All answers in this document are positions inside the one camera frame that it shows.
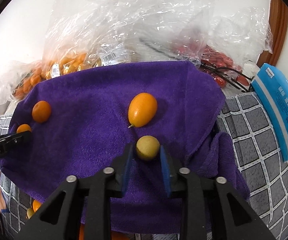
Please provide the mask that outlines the blue tissue pack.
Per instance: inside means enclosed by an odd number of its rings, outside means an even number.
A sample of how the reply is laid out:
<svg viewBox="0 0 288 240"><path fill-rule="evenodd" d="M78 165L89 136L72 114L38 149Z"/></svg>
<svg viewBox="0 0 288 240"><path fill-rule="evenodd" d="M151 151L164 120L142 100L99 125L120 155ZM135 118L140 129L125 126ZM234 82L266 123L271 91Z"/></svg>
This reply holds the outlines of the blue tissue pack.
<svg viewBox="0 0 288 240"><path fill-rule="evenodd" d="M273 125L284 162L288 161L288 80L264 63L251 83Z"/></svg>

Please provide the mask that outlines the purple towel lined tray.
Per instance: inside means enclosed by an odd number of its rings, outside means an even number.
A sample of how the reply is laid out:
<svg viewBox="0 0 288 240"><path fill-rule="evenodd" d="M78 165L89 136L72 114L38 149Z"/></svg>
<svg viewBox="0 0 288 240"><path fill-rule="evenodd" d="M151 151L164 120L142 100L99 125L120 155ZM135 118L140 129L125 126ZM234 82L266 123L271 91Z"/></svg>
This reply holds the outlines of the purple towel lined tray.
<svg viewBox="0 0 288 240"><path fill-rule="evenodd" d="M158 109L147 125L129 127L128 108L140 93L152 94ZM52 109L44 123L32 118L39 101ZM0 167L22 191L43 202L67 176L92 176L128 143L151 135L200 177L222 176L248 199L232 138L216 126L225 102L213 78L187 61L126 63L56 77L38 83L17 105L9 131L28 124L32 139L1 159Z"/></svg>

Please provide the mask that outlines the grey checked table cloth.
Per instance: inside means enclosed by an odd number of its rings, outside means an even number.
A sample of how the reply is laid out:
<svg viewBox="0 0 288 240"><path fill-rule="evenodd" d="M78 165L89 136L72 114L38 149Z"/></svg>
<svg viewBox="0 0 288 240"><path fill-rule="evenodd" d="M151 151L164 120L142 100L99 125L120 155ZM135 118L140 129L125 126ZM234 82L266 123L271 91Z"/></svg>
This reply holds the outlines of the grey checked table cloth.
<svg viewBox="0 0 288 240"><path fill-rule="evenodd" d="M217 119L233 139L237 166L251 192L249 204L276 239L288 239L288 161L283 162L273 126L257 95L228 96ZM7 239L27 220L32 197L0 169L0 207Z"/></svg>

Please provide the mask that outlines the medium orange mandarin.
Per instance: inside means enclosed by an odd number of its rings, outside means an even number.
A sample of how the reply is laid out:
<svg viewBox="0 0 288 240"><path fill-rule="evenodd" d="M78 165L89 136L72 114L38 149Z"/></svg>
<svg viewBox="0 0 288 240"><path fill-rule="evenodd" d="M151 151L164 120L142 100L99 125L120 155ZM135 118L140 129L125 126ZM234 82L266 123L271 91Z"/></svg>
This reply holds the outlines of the medium orange mandarin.
<svg viewBox="0 0 288 240"><path fill-rule="evenodd" d="M112 240L130 240L130 238L125 234L117 231L111 231Z"/></svg>

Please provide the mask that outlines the small round orange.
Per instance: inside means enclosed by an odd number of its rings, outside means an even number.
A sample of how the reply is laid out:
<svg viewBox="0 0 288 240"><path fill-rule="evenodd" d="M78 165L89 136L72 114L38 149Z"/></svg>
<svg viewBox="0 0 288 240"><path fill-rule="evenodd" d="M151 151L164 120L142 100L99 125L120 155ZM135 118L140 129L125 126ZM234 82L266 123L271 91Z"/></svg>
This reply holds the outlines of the small round orange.
<svg viewBox="0 0 288 240"><path fill-rule="evenodd" d="M84 240L84 228L85 228L85 225L81 223L81 226L79 229L79 240Z"/></svg>

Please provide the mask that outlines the brown wooden door frame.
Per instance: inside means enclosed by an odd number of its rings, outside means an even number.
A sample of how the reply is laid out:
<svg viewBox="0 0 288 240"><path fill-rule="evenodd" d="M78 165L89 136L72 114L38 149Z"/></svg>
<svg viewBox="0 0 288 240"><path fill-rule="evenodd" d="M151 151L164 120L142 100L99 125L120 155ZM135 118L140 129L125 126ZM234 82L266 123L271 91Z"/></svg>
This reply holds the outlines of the brown wooden door frame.
<svg viewBox="0 0 288 240"><path fill-rule="evenodd" d="M283 49L288 29L288 7L282 0L271 0L269 24L273 34L273 53L264 51L257 61L259 67L263 63L275 66Z"/></svg>

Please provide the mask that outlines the olive brown small fruit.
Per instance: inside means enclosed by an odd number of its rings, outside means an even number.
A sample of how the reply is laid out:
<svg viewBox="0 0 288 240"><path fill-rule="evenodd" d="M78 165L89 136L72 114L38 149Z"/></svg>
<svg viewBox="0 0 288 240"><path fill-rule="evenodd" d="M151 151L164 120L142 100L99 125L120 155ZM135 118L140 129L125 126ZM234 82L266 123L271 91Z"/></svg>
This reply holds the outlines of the olive brown small fruit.
<svg viewBox="0 0 288 240"><path fill-rule="evenodd" d="M34 215L34 213L35 212L34 212L34 209L32 207L28 208L27 213L26 213L27 219L30 219Z"/></svg>

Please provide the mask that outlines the large bumpy orange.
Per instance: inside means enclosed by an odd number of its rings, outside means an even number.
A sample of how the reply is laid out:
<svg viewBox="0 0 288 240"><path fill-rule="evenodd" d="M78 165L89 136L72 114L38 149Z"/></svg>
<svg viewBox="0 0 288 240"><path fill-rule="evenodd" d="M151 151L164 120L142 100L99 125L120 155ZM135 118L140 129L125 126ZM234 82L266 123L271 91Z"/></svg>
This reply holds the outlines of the large bumpy orange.
<svg viewBox="0 0 288 240"><path fill-rule="evenodd" d="M35 122L44 123L49 119L51 113L51 105L47 101L39 101L32 109L32 118Z"/></svg>

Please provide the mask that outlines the oval yellow kumquat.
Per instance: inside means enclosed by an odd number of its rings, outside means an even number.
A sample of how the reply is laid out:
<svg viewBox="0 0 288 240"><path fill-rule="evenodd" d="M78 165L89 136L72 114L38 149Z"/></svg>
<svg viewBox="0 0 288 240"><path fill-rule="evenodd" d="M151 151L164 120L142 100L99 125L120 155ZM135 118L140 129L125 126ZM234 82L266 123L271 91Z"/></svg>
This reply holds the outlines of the oval yellow kumquat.
<svg viewBox="0 0 288 240"><path fill-rule="evenodd" d="M158 102L152 94L137 94L130 102L128 108L129 127L143 127L155 116L158 109Z"/></svg>

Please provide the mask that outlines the small yellow green fruit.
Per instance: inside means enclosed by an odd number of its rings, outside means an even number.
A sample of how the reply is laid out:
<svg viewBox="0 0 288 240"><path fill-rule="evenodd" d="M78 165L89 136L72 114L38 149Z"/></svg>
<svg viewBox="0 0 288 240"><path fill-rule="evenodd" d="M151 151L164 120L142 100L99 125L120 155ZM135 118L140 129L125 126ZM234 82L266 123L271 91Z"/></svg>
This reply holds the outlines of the small yellow green fruit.
<svg viewBox="0 0 288 240"><path fill-rule="evenodd" d="M136 143L137 156L142 160L151 160L157 156L160 142L151 135L141 137Z"/></svg>

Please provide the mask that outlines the bag of red tomatoes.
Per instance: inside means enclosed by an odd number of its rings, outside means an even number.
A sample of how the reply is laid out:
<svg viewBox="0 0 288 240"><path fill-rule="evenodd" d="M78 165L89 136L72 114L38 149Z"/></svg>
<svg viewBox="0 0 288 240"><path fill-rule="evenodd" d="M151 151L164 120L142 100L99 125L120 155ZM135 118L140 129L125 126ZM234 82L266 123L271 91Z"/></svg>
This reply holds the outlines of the bag of red tomatoes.
<svg viewBox="0 0 288 240"><path fill-rule="evenodd" d="M223 53L233 60L235 66L243 69L243 74L253 78L259 71L256 63L260 55L272 49L273 35L268 14L262 8L243 8L232 16L216 16L210 22L207 41L184 42L175 51L186 46L183 54L201 59L206 46Z"/></svg>

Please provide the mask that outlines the bag of kumquats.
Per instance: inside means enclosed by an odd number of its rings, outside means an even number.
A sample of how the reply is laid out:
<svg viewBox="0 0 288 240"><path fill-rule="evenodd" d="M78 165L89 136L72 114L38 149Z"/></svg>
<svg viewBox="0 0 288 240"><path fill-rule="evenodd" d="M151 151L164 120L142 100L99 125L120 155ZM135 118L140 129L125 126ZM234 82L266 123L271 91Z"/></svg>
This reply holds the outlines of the bag of kumquats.
<svg viewBox="0 0 288 240"><path fill-rule="evenodd" d="M214 0L55 0L43 51L51 79L120 63L200 64Z"/></svg>

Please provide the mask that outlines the bag of small oranges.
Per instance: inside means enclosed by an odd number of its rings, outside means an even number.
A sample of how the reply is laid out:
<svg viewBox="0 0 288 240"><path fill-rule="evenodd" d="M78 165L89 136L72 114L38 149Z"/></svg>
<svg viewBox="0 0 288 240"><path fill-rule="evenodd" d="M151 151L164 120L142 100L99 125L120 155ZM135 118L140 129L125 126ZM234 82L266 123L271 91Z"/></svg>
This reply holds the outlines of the bag of small oranges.
<svg viewBox="0 0 288 240"><path fill-rule="evenodd" d="M15 99L22 100L30 90L45 78L45 63L41 60L18 64L0 74L0 106Z"/></svg>

